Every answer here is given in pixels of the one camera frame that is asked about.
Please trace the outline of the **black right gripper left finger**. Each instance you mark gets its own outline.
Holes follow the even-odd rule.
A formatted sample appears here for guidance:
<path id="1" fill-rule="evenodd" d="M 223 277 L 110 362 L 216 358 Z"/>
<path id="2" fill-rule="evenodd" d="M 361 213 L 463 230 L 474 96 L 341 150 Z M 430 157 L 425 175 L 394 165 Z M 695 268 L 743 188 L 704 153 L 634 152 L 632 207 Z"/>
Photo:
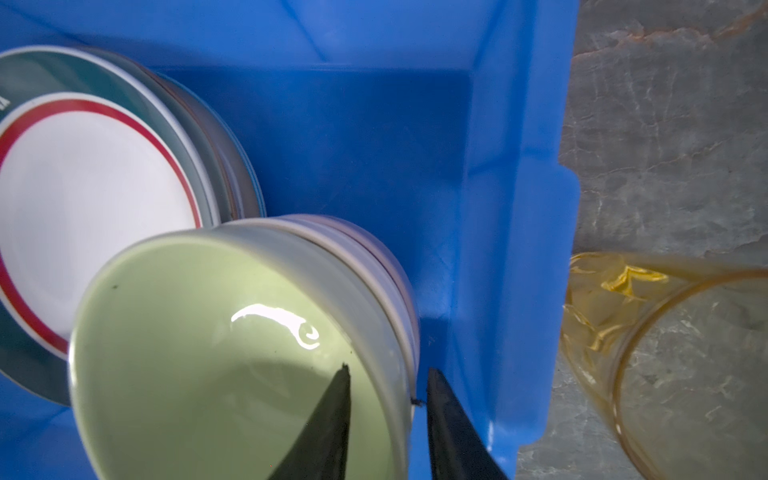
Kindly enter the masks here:
<path id="1" fill-rule="evenodd" d="M 343 364 L 270 479 L 344 479 L 350 424 L 351 377 Z"/>

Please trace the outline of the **amber glass cup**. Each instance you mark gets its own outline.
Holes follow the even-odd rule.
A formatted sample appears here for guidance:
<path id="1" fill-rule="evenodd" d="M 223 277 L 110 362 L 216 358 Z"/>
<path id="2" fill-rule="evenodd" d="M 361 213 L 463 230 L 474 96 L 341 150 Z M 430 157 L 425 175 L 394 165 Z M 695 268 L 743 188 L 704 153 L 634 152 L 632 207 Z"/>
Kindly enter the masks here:
<path id="1" fill-rule="evenodd" d="M 561 347 L 643 477 L 766 477 L 765 269 L 575 255 Z"/>

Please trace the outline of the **cream white bowl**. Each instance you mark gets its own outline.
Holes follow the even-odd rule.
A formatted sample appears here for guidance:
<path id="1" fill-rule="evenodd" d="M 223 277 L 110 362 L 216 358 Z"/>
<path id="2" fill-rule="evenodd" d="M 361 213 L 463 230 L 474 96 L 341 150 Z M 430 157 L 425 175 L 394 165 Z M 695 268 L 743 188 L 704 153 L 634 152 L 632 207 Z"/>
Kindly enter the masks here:
<path id="1" fill-rule="evenodd" d="M 409 381 L 415 381 L 420 360 L 420 339 L 414 337 L 403 296 L 388 272 L 371 253 L 344 233 L 325 225 L 297 219 L 294 214 L 250 218 L 245 222 L 287 232 L 307 240 L 334 255 L 355 272 L 383 307 L 403 352 Z"/>

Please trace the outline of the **light green bowl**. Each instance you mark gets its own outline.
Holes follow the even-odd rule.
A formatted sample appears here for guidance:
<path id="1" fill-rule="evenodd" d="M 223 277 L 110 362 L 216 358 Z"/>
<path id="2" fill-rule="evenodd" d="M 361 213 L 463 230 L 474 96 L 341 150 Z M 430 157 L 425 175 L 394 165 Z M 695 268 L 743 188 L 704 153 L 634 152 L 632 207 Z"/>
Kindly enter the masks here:
<path id="1" fill-rule="evenodd" d="M 68 369 L 99 478 L 266 479 L 342 368 L 347 477 L 406 478 L 411 375 L 384 300 L 337 248 L 254 219 L 113 258 L 78 308 Z"/>

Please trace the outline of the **purple top bowl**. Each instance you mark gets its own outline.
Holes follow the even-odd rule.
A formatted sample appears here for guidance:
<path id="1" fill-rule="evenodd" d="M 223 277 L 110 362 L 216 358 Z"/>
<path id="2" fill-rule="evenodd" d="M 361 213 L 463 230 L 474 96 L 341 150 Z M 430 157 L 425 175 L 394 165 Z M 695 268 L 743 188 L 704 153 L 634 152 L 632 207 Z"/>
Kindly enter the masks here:
<path id="1" fill-rule="evenodd" d="M 339 217 L 315 214 L 294 214 L 297 219 L 334 228 L 357 241 L 371 253 L 388 272 L 404 298 L 414 337 L 420 339 L 419 316 L 414 301 L 412 285 L 402 265 L 389 248 L 364 228 Z"/>

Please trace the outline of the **green rimmed white plate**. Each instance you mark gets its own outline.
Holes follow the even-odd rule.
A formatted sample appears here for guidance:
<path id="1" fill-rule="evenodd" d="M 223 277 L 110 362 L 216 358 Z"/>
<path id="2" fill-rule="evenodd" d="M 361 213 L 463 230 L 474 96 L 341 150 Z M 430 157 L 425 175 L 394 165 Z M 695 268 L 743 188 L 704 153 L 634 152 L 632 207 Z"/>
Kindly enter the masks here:
<path id="1" fill-rule="evenodd" d="M 143 71 L 106 52 L 1 55 L 1 371 L 68 405 L 78 304 L 117 253 L 220 224 L 201 156 Z"/>

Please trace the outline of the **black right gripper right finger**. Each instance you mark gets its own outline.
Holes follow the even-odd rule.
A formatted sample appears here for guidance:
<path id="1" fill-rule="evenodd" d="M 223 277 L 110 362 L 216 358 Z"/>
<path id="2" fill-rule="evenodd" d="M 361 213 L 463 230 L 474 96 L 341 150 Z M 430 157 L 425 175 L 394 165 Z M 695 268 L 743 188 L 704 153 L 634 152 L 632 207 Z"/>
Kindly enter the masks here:
<path id="1" fill-rule="evenodd" d="M 426 413 L 433 479 L 508 480 L 437 368 L 428 372 Z"/>

